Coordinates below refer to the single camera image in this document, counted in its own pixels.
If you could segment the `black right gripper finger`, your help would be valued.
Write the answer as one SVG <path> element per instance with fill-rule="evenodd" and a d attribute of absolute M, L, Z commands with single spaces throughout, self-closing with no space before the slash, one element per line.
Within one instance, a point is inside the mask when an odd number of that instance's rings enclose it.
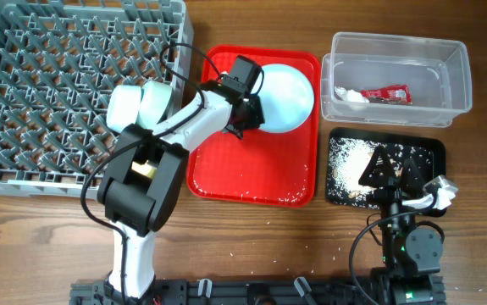
<path fill-rule="evenodd" d="M 421 197 L 423 195 L 424 179 L 412 158 L 404 161 L 400 188 L 407 194 L 407 197 Z"/>
<path fill-rule="evenodd" d="M 385 147 L 377 146 L 374 153 L 360 176 L 361 186 L 387 187 L 398 183 L 398 178 Z"/>

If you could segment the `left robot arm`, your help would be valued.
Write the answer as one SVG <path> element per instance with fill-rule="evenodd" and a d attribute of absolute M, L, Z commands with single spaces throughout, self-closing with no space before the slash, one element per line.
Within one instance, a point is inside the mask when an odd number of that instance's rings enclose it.
<path fill-rule="evenodd" d="M 115 264 L 105 294 L 118 304 L 142 304 L 152 296 L 157 232 L 178 201 L 190 154 L 220 131 L 242 137 L 265 121 L 257 95 L 265 75 L 237 56 L 231 71 L 202 83 L 174 116 L 164 110 L 170 86 L 116 86 L 108 104 L 108 128 L 119 140 L 97 193 L 113 227 Z"/>

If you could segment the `light green bowl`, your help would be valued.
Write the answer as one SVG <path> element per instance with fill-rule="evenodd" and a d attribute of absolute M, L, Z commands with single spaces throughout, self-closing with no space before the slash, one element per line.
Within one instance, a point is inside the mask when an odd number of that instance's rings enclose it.
<path fill-rule="evenodd" d="M 151 130 L 168 112 L 173 89 L 170 85 L 148 81 L 142 88 L 142 97 L 136 123 Z"/>

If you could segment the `yellow plastic cup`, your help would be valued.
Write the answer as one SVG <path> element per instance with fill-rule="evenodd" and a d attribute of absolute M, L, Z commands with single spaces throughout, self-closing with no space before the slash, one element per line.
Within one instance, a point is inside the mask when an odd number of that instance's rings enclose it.
<path fill-rule="evenodd" d="M 149 161 L 145 162 L 144 164 L 133 162 L 131 165 L 131 169 L 136 173 L 143 175 L 151 180 L 155 177 L 155 174 L 157 173 L 157 167 Z"/>

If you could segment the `white napkin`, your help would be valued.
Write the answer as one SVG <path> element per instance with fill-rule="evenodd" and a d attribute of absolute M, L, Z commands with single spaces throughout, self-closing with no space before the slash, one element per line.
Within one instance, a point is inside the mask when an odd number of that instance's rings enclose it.
<path fill-rule="evenodd" d="M 345 102 L 369 103 L 369 100 L 359 91 L 347 90 L 344 87 L 336 86 L 335 94 Z"/>

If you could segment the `red sauce packet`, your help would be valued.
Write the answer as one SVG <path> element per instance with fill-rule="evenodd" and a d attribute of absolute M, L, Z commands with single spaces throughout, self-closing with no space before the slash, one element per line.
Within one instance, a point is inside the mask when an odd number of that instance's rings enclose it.
<path fill-rule="evenodd" d="M 412 97 L 407 85 L 392 85 L 378 89 L 362 90 L 360 93 L 367 99 L 380 100 L 389 104 L 412 104 Z"/>

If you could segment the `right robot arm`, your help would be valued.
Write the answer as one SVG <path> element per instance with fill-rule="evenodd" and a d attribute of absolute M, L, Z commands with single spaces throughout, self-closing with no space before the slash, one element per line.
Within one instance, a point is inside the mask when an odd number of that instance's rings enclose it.
<path fill-rule="evenodd" d="M 444 231 L 435 223 L 417 221 L 419 215 L 440 217 L 451 205 L 457 187 L 443 175 L 425 182 L 412 158 L 401 173 L 394 171 L 384 147 L 376 147 L 359 183 L 380 209 L 380 219 L 368 224 L 352 243 L 349 270 L 357 293 L 369 304 L 444 304 L 440 259 Z M 356 276 L 353 256 L 359 241 L 378 227 L 382 240 L 382 268 L 371 270 L 363 284 Z"/>

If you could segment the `light blue bowl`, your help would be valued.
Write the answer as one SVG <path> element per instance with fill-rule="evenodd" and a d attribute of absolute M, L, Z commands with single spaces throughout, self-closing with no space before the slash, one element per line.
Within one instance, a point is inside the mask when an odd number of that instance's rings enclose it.
<path fill-rule="evenodd" d="M 137 121 L 142 97 L 140 86 L 119 85 L 113 90 L 107 111 L 107 126 L 121 133 L 125 127 Z"/>

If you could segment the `light blue plate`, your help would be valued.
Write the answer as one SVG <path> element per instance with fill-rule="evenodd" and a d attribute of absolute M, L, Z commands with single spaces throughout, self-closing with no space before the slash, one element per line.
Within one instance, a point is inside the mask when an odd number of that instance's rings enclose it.
<path fill-rule="evenodd" d="M 265 80 L 258 92 L 264 122 L 259 129 L 268 133 L 287 133 L 299 128 L 314 107 L 310 80 L 286 64 L 263 66 Z"/>

